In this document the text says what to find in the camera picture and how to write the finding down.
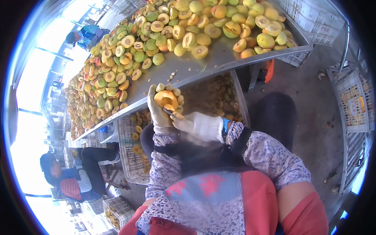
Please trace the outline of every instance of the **floor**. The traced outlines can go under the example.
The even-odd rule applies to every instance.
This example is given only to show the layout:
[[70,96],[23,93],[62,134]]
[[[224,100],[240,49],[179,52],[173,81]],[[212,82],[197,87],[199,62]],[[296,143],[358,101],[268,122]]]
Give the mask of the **floor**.
[[[293,153],[302,158],[311,171],[312,183],[323,201],[329,221],[339,209],[344,197],[332,193],[332,187],[341,181],[343,136],[338,105],[328,79],[318,79],[318,71],[339,63],[344,45],[344,30],[332,47],[316,45],[300,68],[275,60],[274,76],[267,84],[256,84],[251,93],[244,93],[251,108],[266,93],[281,91],[295,102],[298,123],[294,137]],[[328,183],[328,174],[339,173]],[[145,185],[129,183],[130,190],[121,195],[133,208],[144,202]]]

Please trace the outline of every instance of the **apricot half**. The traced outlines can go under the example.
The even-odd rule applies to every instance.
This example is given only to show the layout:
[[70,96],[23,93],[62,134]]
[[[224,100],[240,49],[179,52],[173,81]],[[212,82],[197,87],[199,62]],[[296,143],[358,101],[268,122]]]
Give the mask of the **apricot half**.
[[160,107],[164,105],[172,105],[174,109],[177,109],[178,102],[176,96],[171,91],[160,91],[154,96],[154,102]]

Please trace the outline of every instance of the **worker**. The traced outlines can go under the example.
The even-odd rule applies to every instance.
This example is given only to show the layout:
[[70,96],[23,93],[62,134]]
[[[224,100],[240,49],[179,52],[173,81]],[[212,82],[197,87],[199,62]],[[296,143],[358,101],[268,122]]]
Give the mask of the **worker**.
[[119,160],[118,148],[77,148],[72,155],[75,167],[62,169],[54,154],[43,154],[40,162],[46,181],[74,201],[99,199],[105,194],[106,186],[98,162]]
[[68,33],[65,38],[67,44],[73,44],[73,47],[76,45],[81,47],[86,51],[95,46],[105,34],[110,33],[109,29],[101,29],[97,25],[85,25],[79,31],[73,31]]
[[[291,153],[297,112],[289,96],[265,95],[249,129],[197,112],[172,122],[154,102],[155,94],[152,85],[147,102],[154,151],[146,201],[120,235],[328,234],[311,174]],[[180,144],[183,133],[202,144]],[[145,149],[146,142],[141,144]]]

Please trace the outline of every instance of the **blue jacket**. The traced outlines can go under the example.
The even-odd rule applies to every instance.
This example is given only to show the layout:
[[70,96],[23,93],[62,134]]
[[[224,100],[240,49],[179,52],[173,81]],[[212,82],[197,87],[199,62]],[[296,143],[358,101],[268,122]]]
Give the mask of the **blue jacket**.
[[[58,188],[58,190],[61,192],[60,182],[63,179],[72,179],[72,178],[75,178],[76,180],[81,180],[77,169],[76,168],[63,169],[61,177],[56,180],[56,187]],[[91,201],[94,201],[94,200],[97,200],[97,199],[100,198],[100,195],[97,194],[96,192],[94,192],[93,189],[91,189],[88,192],[80,193],[80,195],[82,197],[82,201],[78,201],[78,200],[70,198],[70,197],[67,197],[67,198],[69,198],[73,201],[76,201],[76,202],[85,202],[85,201],[91,202]]]

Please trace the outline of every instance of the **leg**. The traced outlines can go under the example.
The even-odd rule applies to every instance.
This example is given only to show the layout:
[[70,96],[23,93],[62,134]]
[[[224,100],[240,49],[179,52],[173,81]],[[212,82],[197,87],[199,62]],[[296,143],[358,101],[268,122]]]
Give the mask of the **leg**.
[[81,151],[82,166],[89,176],[93,190],[101,196],[105,194],[106,187],[98,162],[105,160],[113,161],[116,154],[116,149],[93,147],[83,148]]
[[88,155],[83,155],[82,166],[89,176],[90,183],[94,192],[98,193],[100,196],[104,195],[106,191],[106,185],[98,162]]
[[254,107],[251,128],[266,133],[293,150],[297,111],[292,98],[280,92],[265,95]]
[[95,160],[96,162],[105,160],[113,161],[115,160],[117,153],[117,149],[87,147],[82,149],[81,156],[82,160],[86,157],[91,160]]
[[141,147],[144,150],[149,162],[153,161],[152,159],[152,152],[154,151],[154,125],[150,124],[147,125],[141,132],[140,141]]

